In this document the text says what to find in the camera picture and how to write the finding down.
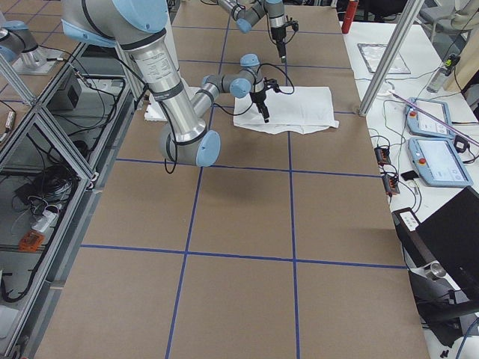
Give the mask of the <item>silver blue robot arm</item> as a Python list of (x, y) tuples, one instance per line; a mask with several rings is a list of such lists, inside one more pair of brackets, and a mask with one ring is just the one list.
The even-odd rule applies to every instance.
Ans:
[(278, 56), (282, 63), (286, 62), (287, 17), (283, 1), (252, 1), (249, 6), (241, 4), (239, 1), (219, 0), (217, 3), (220, 8), (229, 13), (237, 28), (244, 34), (250, 32), (262, 18), (266, 17), (272, 42), (278, 50)]
[(226, 76), (208, 76), (189, 96), (174, 62), (168, 35), (166, 1), (63, 1), (64, 33), (75, 40), (103, 47), (119, 46), (137, 64), (167, 123), (160, 135), (162, 155), (175, 163), (208, 167), (221, 149), (219, 134), (202, 116), (222, 93), (250, 96), (264, 120), (266, 85), (255, 54), (244, 55), (241, 70)]

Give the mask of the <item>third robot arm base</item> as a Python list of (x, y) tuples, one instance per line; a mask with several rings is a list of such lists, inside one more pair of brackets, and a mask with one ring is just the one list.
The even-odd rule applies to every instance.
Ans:
[(28, 26), (19, 20), (1, 26), (1, 55), (23, 75), (45, 75), (63, 58), (61, 50), (40, 47)]

